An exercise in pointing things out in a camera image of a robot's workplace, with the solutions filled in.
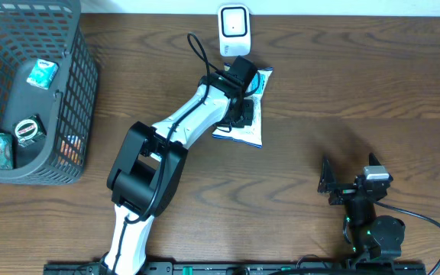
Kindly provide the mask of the small teal tissue pack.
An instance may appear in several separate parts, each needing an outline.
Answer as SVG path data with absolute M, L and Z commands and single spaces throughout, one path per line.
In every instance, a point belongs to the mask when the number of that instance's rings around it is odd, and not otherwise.
M 49 89 L 59 66 L 49 60 L 37 59 L 26 82 L 40 89 Z

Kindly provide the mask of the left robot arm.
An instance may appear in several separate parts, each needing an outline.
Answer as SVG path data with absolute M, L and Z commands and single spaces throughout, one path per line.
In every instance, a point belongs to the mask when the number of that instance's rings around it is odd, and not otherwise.
M 115 205 L 115 230 L 101 274 L 136 274 L 146 262 L 154 219 L 176 193 L 189 148 L 211 126 L 243 126 L 252 104 L 247 91 L 258 68 L 237 57 L 228 70 L 208 71 L 191 99 L 164 120 L 134 123 L 106 182 Z

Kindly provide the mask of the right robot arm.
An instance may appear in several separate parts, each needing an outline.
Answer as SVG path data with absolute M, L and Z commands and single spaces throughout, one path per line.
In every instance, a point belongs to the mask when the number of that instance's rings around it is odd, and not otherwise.
M 317 192 L 328 194 L 329 205 L 345 208 L 343 235 L 354 251 L 347 259 L 348 267 L 373 262 L 390 264 L 401 256 L 404 222 L 389 215 L 378 216 L 375 211 L 392 182 L 393 177 L 374 154 L 369 154 L 368 165 L 351 183 L 340 183 L 328 158 L 322 159 Z

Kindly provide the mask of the white barcode scanner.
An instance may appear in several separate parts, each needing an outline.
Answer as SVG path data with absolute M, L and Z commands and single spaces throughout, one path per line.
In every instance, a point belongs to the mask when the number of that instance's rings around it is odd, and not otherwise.
M 247 56 L 251 52 L 250 11 L 242 4 L 218 9 L 219 53 L 223 57 Z

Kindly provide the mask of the black round-label box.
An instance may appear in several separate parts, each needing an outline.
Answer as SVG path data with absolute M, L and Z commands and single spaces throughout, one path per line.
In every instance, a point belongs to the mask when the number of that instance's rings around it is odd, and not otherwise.
M 13 133 L 20 147 L 28 147 L 44 140 L 47 136 L 39 115 L 31 115 L 15 123 Z

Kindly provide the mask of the grey plastic mesh basket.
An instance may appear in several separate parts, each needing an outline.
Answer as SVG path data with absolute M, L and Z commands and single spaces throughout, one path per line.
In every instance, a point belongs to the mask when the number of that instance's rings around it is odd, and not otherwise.
M 78 1 L 0 1 L 0 133 L 39 115 L 47 136 L 13 144 L 0 183 L 66 185 L 84 169 L 99 71 L 79 27 Z M 26 79 L 37 59 L 58 64 L 49 89 Z

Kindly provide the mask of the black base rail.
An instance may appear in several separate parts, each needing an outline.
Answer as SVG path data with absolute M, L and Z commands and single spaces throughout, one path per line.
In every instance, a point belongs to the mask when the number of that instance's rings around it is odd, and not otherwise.
M 312 274 L 314 269 L 329 270 L 331 274 L 410 274 L 425 275 L 423 264 L 390 264 L 390 263 L 359 263 L 353 268 L 344 267 L 340 264 L 323 263 L 317 260 L 307 260 L 299 264 L 295 263 L 172 263 L 166 261 L 147 262 L 138 271 L 139 274 L 147 275 L 226 275 L 226 274 L 273 274 L 291 270 L 301 270 L 304 274 Z

